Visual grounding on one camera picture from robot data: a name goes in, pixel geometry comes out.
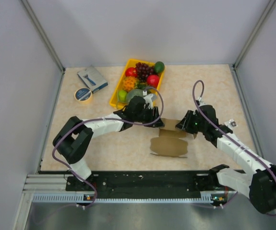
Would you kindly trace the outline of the brown cardboard paper box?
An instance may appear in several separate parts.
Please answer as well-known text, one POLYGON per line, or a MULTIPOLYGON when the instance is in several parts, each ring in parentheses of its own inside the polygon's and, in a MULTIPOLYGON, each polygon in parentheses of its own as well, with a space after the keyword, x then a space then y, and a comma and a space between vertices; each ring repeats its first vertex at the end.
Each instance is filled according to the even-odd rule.
POLYGON ((189 142, 196 139, 197 134, 190 134, 176 128, 180 120, 162 118, 164 127, 159 128, 158 137, 150 140, 152 155, 172 158, 187 158, 189 142))

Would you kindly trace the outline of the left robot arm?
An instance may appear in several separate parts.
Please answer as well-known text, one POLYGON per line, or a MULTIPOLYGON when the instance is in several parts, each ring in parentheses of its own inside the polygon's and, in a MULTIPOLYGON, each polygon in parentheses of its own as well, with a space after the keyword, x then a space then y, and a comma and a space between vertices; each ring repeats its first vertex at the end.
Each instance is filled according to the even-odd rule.
POLYGON ((132 126, 159 128, 162 111, 153 105, 156 95, 134 96, 122 109, 107 116, 89 120, 71 117, 53 139, 53 157, 57 151, 65 165, 76 176, 76 184, 83 190, 92 187, 93 178, 84 155, 92 139, 112 132, 122 132, 132 126))

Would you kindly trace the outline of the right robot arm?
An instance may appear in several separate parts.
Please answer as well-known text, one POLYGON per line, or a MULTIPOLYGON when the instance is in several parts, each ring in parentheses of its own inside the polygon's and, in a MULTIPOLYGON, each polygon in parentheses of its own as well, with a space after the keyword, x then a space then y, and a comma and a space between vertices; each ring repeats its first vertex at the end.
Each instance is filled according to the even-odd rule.
POLYGON ((230 156, 244 171, 240 173, 226 165, 212 168, 212 175, 208 177, 211 188, 218 190, 227 186, 237 191, 262 214, 276 209, 276 165, 244 145, 230 126, 221 125, 213 106, 200 105, 195 111, 187 111, 175 127, 190 134, 202 133, 207 141, 230 156))

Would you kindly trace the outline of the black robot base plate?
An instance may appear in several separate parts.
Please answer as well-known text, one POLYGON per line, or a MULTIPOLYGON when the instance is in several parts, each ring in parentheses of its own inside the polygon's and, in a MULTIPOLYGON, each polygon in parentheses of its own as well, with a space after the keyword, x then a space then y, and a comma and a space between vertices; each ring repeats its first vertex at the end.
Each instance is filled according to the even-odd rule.
POLYGON ((227 196, 228 189, 216 185, 208 171, 94 171, 81 182, 70 176, 68 192, 97 191, 98 198, 200 198, 203 191, 218 191, 227 196))

